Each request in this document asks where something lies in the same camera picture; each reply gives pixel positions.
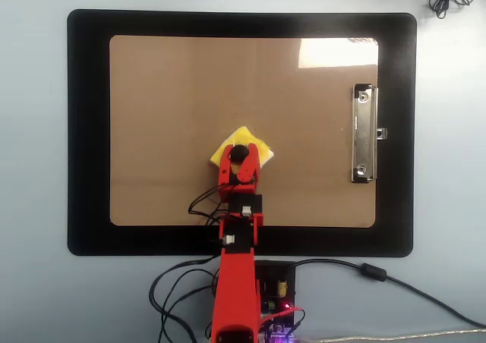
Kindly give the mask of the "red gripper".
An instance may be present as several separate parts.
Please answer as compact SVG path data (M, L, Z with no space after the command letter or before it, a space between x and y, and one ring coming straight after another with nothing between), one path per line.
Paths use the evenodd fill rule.
M231 151L232 144L225 147L219 164L219 195L228 194L256 194L260 180L260 157L257 145L249 143L247 146L238 145L236 162L241 164L237 174L232 172Z

